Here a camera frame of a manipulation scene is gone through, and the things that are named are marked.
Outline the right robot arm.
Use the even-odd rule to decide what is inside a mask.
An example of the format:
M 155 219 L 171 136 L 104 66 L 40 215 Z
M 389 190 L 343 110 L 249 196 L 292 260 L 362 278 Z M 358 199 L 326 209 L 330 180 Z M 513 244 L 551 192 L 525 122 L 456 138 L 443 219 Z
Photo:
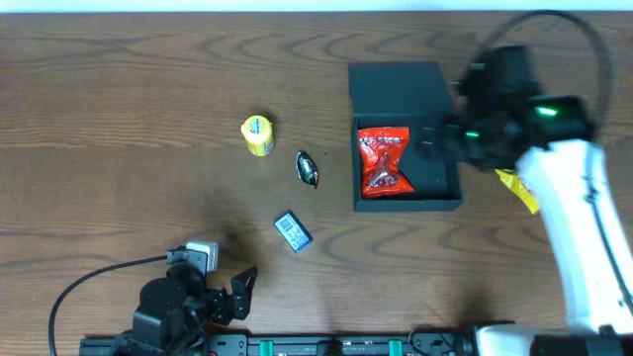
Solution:
M 632 254 L 610 194 L 605 156 L 583 101 L 546 96 L 523 46 L 479 53 L 458 83 L 466 104 L 429 132 L 432 157 L 510 169 L 535 197 L 564 290 L 562 331 L 477 326 L 476 355 L 628 355 Z

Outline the yellow Mentos gum bottle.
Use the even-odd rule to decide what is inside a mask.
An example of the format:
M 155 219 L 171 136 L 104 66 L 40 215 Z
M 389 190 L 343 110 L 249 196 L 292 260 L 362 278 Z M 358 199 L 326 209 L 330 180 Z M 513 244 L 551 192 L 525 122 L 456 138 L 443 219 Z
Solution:
M 241 126 L 248 150 L 255 156 L 266 156 L 274 148 L 272 123 L 263 116 L 251 116 Z

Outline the yellow Hacks candy bag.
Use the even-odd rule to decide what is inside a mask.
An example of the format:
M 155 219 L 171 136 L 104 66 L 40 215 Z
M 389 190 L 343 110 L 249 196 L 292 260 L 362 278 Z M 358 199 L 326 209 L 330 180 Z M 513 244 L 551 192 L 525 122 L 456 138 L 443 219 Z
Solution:
M 535 196 L 525 187 L 514 171 L 496 169 L 495 173 L 501 183 L 526 206 L 532 215 L 539 212 L 540 206 Z

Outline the red candy bag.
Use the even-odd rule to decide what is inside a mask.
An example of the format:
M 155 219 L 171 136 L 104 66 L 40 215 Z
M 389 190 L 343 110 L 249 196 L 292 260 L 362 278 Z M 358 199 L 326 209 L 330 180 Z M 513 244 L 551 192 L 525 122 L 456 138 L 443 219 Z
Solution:
M 399 168 L 408 143 L 408 127 L 376 127 L 358 131 L 358 145 L 363 161 L 363 199 L 377 199 L 414 191 Z

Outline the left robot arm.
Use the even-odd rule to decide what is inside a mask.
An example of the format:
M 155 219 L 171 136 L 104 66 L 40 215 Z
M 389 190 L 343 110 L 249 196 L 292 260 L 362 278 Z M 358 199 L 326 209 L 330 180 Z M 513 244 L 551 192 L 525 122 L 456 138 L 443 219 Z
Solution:
M 253 266 L 230 280 L 231 289 L 208 286 L 207 264 L 215 252 L 186 247 L 166 252 L 170 268 L 143 286 L 130 331 L 120 334 L 111 355 L 187 355 L 206 343 L 205 326 L 228 325 L 250 313 L 258 276 Z

